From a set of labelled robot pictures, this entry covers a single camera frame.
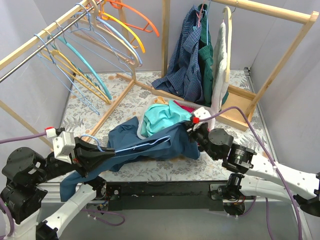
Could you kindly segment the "magenta garment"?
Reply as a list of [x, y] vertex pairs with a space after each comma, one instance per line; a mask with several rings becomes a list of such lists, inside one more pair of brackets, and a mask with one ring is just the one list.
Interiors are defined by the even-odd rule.
[[182, 109], [186, 110], [189, 113], [192, 113], [193, 111], [195, 111], [196, 109], [190, 106], [185, 106], [185, 105], [181, 105], [180, 106]]

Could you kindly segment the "dark blue garment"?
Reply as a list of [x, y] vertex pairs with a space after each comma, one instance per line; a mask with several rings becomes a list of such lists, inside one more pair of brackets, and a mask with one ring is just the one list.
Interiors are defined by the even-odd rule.
[[137, 117], [118, 125], [108, 134], [107, 147], [115, 149], [115, 156], [104, 161], [98, 168], [91, 171], [87, 177], [82, 177], [76, 171], [60, 183], [60, 200], [66, 202], [76, 192], [78, 183], [95, 179], [104, 171], [117, 172], [131, 162], [146, 158], [168, 160], [179, 156], [196, 160], [200, 157], [198, 145], [191, 142], [183, 122], [167, 127], [145, 139], [137, 135], [139, 121]]

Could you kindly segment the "teal t shirt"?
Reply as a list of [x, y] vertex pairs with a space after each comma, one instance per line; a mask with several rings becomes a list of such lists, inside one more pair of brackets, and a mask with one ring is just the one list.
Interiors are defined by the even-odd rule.
[[190, 112], [182, 109], [173, 100], [169, 100], [168, 105], [151, 104], [143, 115], [140, 135], [150, 137], [165, 128], [189, 120], [191, 116]]

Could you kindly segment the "beige t shirt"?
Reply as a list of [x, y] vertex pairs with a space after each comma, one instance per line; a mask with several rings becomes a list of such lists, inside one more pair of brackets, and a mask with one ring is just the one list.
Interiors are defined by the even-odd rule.
[[168, 105], [168, 101], [165, 100], [162, 96], [157, 96], [156, 99], [153, 101], [155, 104], [162, 104], [162, 105]]

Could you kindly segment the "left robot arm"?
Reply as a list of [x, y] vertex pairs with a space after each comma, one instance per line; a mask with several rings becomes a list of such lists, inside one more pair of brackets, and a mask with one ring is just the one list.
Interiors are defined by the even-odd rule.
[[[2, 169], [7, 184], [0, 193], [0, 210], [7, 219], [5, 235], [1, 239], [59, 239], [71, 220], [90, 201], [106, 196], [105, 181], [89, 175], [115, 155], [112, 148], [100, 148], [79, 138], [65, 154], [70, 163], [59, 160], [54, 152], [44, 158], [29, 147], [14, 150]], [[73, 170], [84, 178], [82, 185], [55, 213], [39, 221], [42, 201], [48, 194], [40, 184]]]

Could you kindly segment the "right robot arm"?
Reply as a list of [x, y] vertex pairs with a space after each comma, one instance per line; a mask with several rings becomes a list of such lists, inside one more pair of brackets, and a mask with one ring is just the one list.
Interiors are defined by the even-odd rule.
[[208, 130], [208, 124], [184, 123], [191, 140], [197, 142], [213, 161], [221, 160], [231, 175], [225, 186], [232, 199], [261, 196], [290, 202], [315, 217], [320, 215], [320, 176], [269, 160], [253, 149], [236, 144], [222, 128]]

